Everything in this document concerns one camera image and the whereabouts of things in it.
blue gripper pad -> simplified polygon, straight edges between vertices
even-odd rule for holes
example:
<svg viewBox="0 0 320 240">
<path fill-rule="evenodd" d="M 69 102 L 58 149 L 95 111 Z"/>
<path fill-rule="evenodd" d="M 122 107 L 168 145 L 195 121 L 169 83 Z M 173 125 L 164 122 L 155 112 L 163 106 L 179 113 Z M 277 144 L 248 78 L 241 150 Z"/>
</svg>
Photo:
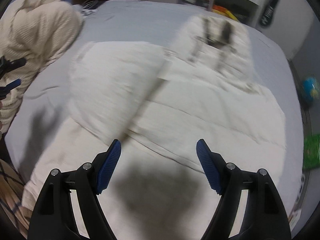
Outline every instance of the blue gripper pad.
<svg viewBox="0 0 320 240">
<path fill-rule="evenodd" d="M 117 141 L 111 149 L 108 157 L 97 175 L 97 193 L 101 194 L 102 190 L 106 189 L 109 185 L 113 171 L 116 168 L 121 154 L 121 143 Z"/>
<path fill-rule="evenodd" d="M 196 151 L 210 187 L 218 194 L 221 194 L 222 186 L 220 182 L 220 174 L 217 167 L 214 165 L 212 158 L 210 157 L 210 154 L 212 153 L 205 144 L 204 140 L 199 140 L 197 142 Z"/>
</svg>

bed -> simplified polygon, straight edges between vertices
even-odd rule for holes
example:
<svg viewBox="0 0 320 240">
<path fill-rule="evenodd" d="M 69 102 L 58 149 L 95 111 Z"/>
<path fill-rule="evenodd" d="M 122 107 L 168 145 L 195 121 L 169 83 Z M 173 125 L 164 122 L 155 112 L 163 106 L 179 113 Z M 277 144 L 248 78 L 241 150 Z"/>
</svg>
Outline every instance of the bed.
<svg viewBox="0 0 320 240">
<path fill-rule="evenodd" d="M 175 32 L 201 8 L 148 1 L 111 0 L 86 18 L 68 51 L 41 72 L 26 91 L 23 103 L 5 136 L 15 168 L 27 182 L 42 152 L 68 117 L 68 66 L 88 41 L 148 41 L 168 46 Z M 278 189 L 289 214 L 300 187 L 303 129 L 300 105 L 288 62 L 278 45 L 247 27 L 252 43 L 255 81 L 268 87 L 286 117 L 287 151 Z"/>
</svg>

metal screw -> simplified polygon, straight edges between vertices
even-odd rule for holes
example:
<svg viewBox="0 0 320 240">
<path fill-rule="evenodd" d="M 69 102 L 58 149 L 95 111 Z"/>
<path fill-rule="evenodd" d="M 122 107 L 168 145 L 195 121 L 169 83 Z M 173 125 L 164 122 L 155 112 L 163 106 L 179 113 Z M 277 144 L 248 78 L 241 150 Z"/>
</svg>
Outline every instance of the metal screw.
<svg viewBox="0 0 320 240">
<path fill-rule="evenodd" d="M 268 174 L 268 172 L 265 170 L 265 169 L 260 169 L 259 170 L 259 173 L 262 175 L 262 176 L 265 176 Z"/>
<path fill-rule="evenodd" d="M 56 176 L 58 173 L 59 173 L 59 170 L 57 170 L 57 169 L 54 169 L 51 171 L 52 176 Z"/>
<path fill-rule="evenodd" d="M 227 163 L 227 168 L 229 169 L 229 170 L 233 170 L 233 169 L 235 169 L 235 165 L 233 164 L 233 163 Z"/>
<path fill-rule="evenodd" d="M 85 163 L 82 165 L 82 168 L 84 168 L 85 170 L 88 170 L 92 167 L 91 163 Z"/>
</svg>

green object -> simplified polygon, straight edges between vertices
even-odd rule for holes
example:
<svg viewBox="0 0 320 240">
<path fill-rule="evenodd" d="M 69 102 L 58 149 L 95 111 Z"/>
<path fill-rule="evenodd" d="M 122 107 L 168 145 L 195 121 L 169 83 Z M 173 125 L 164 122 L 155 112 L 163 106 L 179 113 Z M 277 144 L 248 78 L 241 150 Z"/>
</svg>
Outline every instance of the green object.
<svg viewBox="0 0 320 240">
<path fill-rule="evenodd" d="M 303 169 L 310 170 L 320 166 L 320 134 L 308 136 L 304 140 Z"/>
</svg>

plaid blanket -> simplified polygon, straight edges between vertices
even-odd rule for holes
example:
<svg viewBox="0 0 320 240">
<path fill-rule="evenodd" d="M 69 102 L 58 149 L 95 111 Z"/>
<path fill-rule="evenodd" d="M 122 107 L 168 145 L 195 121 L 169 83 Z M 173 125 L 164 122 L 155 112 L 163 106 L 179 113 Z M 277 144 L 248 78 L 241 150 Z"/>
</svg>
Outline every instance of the plaid blanket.
<svg viewBox="0 0 320 240">
<path fill-rule="evenodd" d="M 21 206 L 23 187 L 18 173 L 0 159 L 0 205 L 17 230 L 27 238 L 32 212 Z"/>
</svg>

